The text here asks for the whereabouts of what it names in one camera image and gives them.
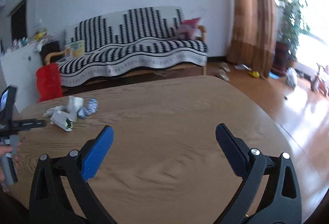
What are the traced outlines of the left hand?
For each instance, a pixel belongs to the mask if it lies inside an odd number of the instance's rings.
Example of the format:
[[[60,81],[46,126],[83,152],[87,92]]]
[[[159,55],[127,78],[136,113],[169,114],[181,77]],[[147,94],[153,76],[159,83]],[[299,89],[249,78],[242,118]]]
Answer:
[[[17,168],[14,164],[14,156],[18,156],[18,148],[20,147],[20,139],[17,136],[12,137],[11,139],[5,139],[1,141],[1,147],[11,147],[11,152],[5,152],[1,155],[1,168],[5,176],[6,184],[13,185],[17,179]]]

